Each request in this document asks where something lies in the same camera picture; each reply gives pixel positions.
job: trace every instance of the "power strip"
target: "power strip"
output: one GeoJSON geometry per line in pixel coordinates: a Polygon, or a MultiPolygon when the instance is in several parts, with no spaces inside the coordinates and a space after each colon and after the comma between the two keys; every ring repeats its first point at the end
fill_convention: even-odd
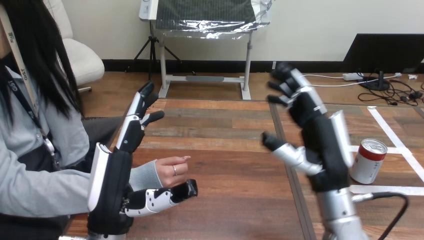
{"type": "MultiPolygon", "coordinates": [[[[396,72],[394,76],[386,76],[384,79],[391,79],[391,78],[400,78],[402,76],[402,73],[396,72]]],[[[343,79],[345,81],[353,81],[353,80],[361,80],[363,79],[364,74],[363,73],[343,73],[343,79]]]]}
{"type": "Polygon", "coordinates": [[[364,75],[362,73],[343,73],[343,79],[345,81],[361,80],[364,75]]]}

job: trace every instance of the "black monitor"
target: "black monitor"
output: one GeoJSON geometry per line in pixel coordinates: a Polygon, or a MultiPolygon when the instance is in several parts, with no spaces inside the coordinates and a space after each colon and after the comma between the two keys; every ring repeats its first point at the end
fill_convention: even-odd
{"type": "MultiPolygon", "coordinates": [[[[357,34],[344,58],[341,72],[378,73],[379,81],[361,84],[371,90],[387,90],[383,73],[414,73],[424,60],[424,34],[357,34]]],[[[365,77],[361,81],[376,78],[365,77]]]]}

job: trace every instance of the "tripod stand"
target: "tripod stand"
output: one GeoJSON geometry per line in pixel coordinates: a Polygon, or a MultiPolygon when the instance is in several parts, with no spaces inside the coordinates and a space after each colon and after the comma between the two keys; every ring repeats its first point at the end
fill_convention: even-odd
{"type": "MultiPolygon", "coordinates": [[[[129,72],[131,68],[135,67],[136,64],[136,60],[139,58],[140,54],[142,54],[142,52],[145,50],[145,48],[147,47],[147,45],[150,43],[150,60],[148,61],[148,80],[151,81],[152,80],[152,68],[155,67],[155,63],[156,63],[156,49],[155,49],[155,43],[160,43],[159,39],[155,36],[154,31],[153,31],[153,24],[152,21],[149,21],[150,24],[150,36],[148,37],[148,40],[146,41],[146,43],[144,44],[144,46],[141,48],[141,50],[137,53],[137,55],[135,56],[134,60],[132,61],[132,64],[128,65],[125,69],[125,72],[129,72]]],[[[177,55],[175,55],[171,50],[169,50],[169,48],[167,48],[167,46],[164,46],[165,50],[170,53],[177,61],[178,63],[181,64],[181,59],[179,59],[177,57],[177,55]]]]}

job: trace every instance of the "black hair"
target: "black hair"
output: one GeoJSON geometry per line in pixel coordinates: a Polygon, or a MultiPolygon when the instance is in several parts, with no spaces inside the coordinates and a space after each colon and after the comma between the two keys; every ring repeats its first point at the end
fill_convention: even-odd
{"type": "MultiPolygon", "coordinates": [[[[7,11],[23,62],[31,78],[36,81],[41,97],[67,118],[70,116],[70,106],[66,99],[82,113],[77,82],[60,30],[43,0],[0,0],[0,4],[7,11]]],[[[0,101],[3,100],[13,120],[7,81],[11,76],[5,73],[8,75],[4,65],[0,65],[0,101]]]]}

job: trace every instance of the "gray sweater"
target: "gray sweater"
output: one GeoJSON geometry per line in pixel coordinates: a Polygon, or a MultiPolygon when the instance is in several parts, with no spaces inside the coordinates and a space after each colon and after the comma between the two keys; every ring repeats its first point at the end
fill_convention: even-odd
{"type": "MultiPolygon", "coordinates": [[[[11,70],[9,72],[30,103],[21,76],[11,70]]],[[[81,115],[72,110],[70,119],[67,119],[52,104],[46,104],[37,89],[33,81],[32,91],[40,123],[53,136],[53,144],[60,152],[60,166],[71,166],[84,158],[89,149],[81,115]]],[[[20,156],[40,147],[43,138],[15,95],[10,95],[13,125],[4,104],[0,102],[0,213],[38,218],[87,213],[89,173],[76,170],[53,173],[26,171],[25,165],[18,162],[20,156]]],[[[131,186],[135,190],[162,187],[155,166],[155,161],[151,161],[134,168],[131,186]]]]}

